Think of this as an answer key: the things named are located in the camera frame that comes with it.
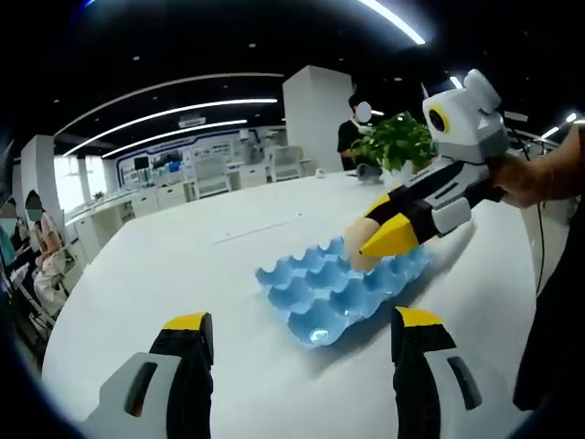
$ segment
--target white office chair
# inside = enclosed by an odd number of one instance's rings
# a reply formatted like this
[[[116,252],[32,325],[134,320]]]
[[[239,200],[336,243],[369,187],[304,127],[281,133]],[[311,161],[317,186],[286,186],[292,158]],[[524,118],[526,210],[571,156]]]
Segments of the white office chair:
[[[223,157],[210,157],[197,160],[195,172],[195,198],[203,198],[222,192],[231,192],[231,184]]]
[[[303,175],[302,154],[303,149],[300,146],[281,146],[272,149],[270,166],[272,183],[300,178]]]

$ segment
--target egg carton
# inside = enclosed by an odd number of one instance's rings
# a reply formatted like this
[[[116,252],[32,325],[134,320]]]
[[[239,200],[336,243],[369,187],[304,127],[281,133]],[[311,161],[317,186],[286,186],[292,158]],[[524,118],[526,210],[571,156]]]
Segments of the egg carton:
[[[356,271],[343,238],[335,238],[325,249],[309,247],[302,259],[279,259],[271,272],[258,269],[256,279],[291,332],[314,348],[331,345],[355,322],[372,317],[430,263],[430,254],[420,246],[383,258],[370,272]]]

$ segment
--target cable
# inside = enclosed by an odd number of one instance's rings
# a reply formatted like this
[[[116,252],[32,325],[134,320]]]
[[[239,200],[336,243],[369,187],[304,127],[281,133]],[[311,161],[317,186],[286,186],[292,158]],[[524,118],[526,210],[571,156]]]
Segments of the cable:
[[[517,133],[514,129],[512,129],[512,132],[517,135]],[[528,151],[527,151],[526,147],[524,146],[524,142],[522,142],[521,139],[519,139],[519,140],[520,140],[520,146],[522,147],[522,152],[526,156],[526,160],[530,161],[530,156],[528,155]],[[542,273],[544,272],[544,269],[545,269],[545,232],[544,232],[544,229],[542,227],[542,211],[540,209],[540,203],[537,204],[537,210],[538,210],[538,226],[540,227],[540,245],[542,248],[542,258],[540,259],[540,274],[538,275],[538,284],[537,284],[537,295],[538,295],[538,292],[540,291],[540,285],[542,285]]]

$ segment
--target desk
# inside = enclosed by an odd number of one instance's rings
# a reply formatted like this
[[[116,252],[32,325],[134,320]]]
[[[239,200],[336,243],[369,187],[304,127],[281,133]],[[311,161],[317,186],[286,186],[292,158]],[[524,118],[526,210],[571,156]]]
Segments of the desk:
[[[48,395],[69,418],[85,419],[103,382],[133,353],[147,352],[167,320],[206,310],[214,319],[215,439],[396,437],[391,308],[350,327],[329,349],[307,352],[254,277],[259,266],[342,234],[383,192],[343,174],[308,177],[129,222],[61,312],[42,371]],[[535,310],[530,247],[518,210],[484,202],[473,216],[474,228],[433,243],[445,252],[432,280],[418,284],[415,306],[438,313],[455,341],[502,372],[511,391]],[[214,243],[218,232],[241,228],[261,230]]]

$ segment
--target black shirt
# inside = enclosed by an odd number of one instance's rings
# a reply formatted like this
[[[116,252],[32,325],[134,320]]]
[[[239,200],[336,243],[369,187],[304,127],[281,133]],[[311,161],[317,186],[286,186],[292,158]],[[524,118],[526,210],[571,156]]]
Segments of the black shirt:
[[[343,153],[347,151],[351,148],[352,143],[361,139],[363,136],[359,133],[359,130],[357,130],[357,127],[352,121],[343,122],[339,125],[337,152]],[[341,161],[343,162],[345,171],[356,169],[356,162],[354,162],[353,158],[341,157]]]

